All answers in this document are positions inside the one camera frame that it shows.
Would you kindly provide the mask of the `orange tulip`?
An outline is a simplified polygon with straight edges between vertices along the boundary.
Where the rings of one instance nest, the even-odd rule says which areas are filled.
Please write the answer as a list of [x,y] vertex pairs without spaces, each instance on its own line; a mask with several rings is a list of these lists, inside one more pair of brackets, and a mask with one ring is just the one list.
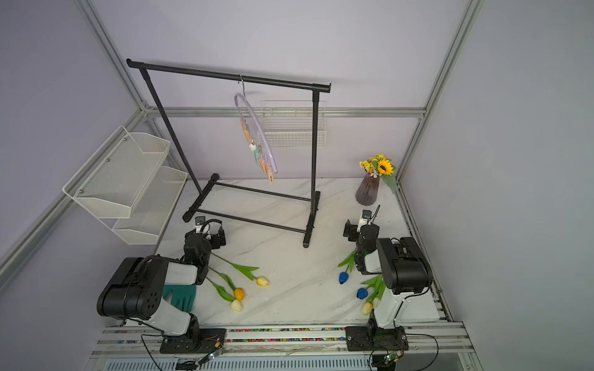
[[235,286],[232,279],[228,275],[221,273],[219,271],[216,271],[210,267],[209,273],[207,274],[207,278],[210,278],[210,280],[212,280],[213,282],[216,283],[216,281],[213,279],[215,276],[217,276],[224,282],[224,284],[219,284],[219,285],[222,285],[230,294],[232,294],[234,292],[234,290],[238,288]]

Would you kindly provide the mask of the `pale yellow tulip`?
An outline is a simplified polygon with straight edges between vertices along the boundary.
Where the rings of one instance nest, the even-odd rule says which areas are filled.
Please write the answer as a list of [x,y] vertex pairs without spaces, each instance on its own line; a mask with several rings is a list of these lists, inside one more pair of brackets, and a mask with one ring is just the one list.
[[259,270],[259,267],[252,267],[252,266],[245,266],[245,265],[241,265],[241,264],[235,264],[231,261],[229,261],[228,259],[225,259],[217,254],[214,255],[216,258],[221,259],[221,261],[224,261],[225,263],[229,264],[230,266],[232,266],[235,270],[237,270],[238,272],[240,272],[242,275],[244,275],[247,279],[249,279],[250,281],[253,281],[255,284],[257,284],[258,287],[263,287],[263,288],[267,288],[270,283],[269,280],[263,276],[259,276],[257,277],[254,272]]

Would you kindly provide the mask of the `purple clip hanger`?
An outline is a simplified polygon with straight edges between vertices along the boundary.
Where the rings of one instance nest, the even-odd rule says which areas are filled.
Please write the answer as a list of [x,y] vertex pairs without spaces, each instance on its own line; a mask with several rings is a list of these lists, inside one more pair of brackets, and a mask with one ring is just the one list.
[[275,157],[261,121],[246,97],[242,75],[239,76],[239,81],[242,92],[235,94],[234,103],[238,111],[241,130],[244,133],[247,145],[252,152],[257,166],[268,178],[269,183],[273,185],[275,175],[278,173]]

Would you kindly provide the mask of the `black clothes rack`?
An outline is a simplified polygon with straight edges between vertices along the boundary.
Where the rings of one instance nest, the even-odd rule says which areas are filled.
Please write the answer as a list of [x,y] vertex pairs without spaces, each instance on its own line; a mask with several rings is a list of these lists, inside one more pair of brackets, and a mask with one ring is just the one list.
[[[319,84],[319,83],[303,83],[291,80],[279,80],[279,79],[272,79],[267,77],[253,77],[247,76],[242,74],[232,74],[232,73],[225,73],[225,72],[218,72],[218,71],[211,71],[211,70],[197,70],[192,68],[184,68],[179,66],[169,66],[169,65],[162,65],[162,64],[154,64],[154,63],[145,63],[134,61],[131,59],[126,60],[126,65],[134,70],[138,70],[142,75],[143,80],[150,92],[154,102],[156,103],[156,107],[158,109],[159,115],[161,119],[164,121],[166,129],[170,134],[171,139],[173,139],[173,144],[175,145],[176,150],[178,151],[183,164],[185,165],[186,169],[190,174],[190,178],[192,179],[197,191],[198,197],[195,201],[191,204],[188,210],[183,215],[183,221],[188,223],[191,221],[192,217],[196,213],[205,213],[211,216],[221,216],[223,218],[227,218],[230,220],[241,221],[248,224],[255,224],[263,227],[271,227],[279,230],[290,231],[294,233],[301,233],[303,235],[303,247],[308,248],[311,244],[312,240],[312,233],[315,227],[316,215],[319,209],[320,204],[320,192],[316,189],[316,167],[317,167],[317,148],[318,148],[318,133],[319,133],[319,118],[320,118],[320,95],[321,94],[329,94],[331,92],[331,86],[329,84]],[[162,102],[159,98],[159,95],[156,91],[156,88],[152,82],[152,79],[149,75],[151,71],[156,72],[163,72],[167,74],[180,74],[180,75],[187,75],[187,76],[195,76],[195,77],[205,77],[215,80],[230,80],[236,81],[241,84],[245,83],[255,83],[259,85],[265,86],[273,86],[273,87],[282,87],[282,88],[289,88],[294,90],[302,90],[302,91],[309,91],[312,93],[312,128],[311,128],[311,176],[310,176],[310,196],[309,197],[301,197],[301,196],[293,196],[289,194],[283,193],[275,193],[272,191],[266,190],[258,190],[249,187],[243,187],[239,185],[231,185],[225,182],[220,181],[220,176],[214,173],[207,182],[207,185],[204,187],[200,186],[198,183],[196,176],[193,173],[192,167],[189,164],[189,161],[183,151],[182,145],[179,142],[179,139],[171,125],[169,116],[162,105]],[[298,201],[308,202],[309,203],[309,219],[307,221],[306,227],[303,229],[296,228],[296,227],[289,227],[280,224],[272,224],[260,220],[252,220],[240,216],[232,216],[224,213],[218,213],[214,211],[202,210],[200,207],[204,203],[204,201],[209,196],[210,192],[212,191],[213,187],[221,186],[226,188],[231,188],[235,190],[246,191],[250,193],[259,193],[268,196],[275,196],[281,197],[285,199],[294,199]]]

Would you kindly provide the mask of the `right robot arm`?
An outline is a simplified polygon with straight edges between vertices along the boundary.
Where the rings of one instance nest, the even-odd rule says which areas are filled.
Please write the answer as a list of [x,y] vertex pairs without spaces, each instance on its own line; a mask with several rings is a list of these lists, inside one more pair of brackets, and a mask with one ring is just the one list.
[[357,291],[362,312],[381,329],[440,320],[431,287],[433,271],[412,237],[379,237],[380,227],[361,219],[347,221],[343,236],[355,243],[354,251],[340,263],[344,284],[356,270],[369,278]]

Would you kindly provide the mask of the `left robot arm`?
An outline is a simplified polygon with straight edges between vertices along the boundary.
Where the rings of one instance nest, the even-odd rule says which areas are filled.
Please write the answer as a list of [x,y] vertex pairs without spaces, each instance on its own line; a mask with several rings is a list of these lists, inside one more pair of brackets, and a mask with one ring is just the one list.
[[99,295],[97,313],[164,336],[197,339],[200,325],[191,313],[196,288],[207,279],[212,251],[225,244],[222,221],[202,219],[185,234],[181,258],[125,258]]

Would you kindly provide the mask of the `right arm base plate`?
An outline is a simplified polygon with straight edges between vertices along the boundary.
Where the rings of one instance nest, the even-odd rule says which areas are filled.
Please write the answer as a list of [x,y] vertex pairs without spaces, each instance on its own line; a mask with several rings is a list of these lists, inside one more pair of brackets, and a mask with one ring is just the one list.
[[407,335],[403,327],[395,329],[369,330],[364,326],[348,326],[346,332],[346,347],[350,352],[388,350],[409,350]]

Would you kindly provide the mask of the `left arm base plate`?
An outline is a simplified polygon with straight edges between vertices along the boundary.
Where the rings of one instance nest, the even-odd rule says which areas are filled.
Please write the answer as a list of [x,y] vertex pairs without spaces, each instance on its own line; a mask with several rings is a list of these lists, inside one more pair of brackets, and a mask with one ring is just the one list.
[[210,354],[223,347],[227,330],[206,328],[191,330],[186,335],[168,336],[162,341],[161,354]]

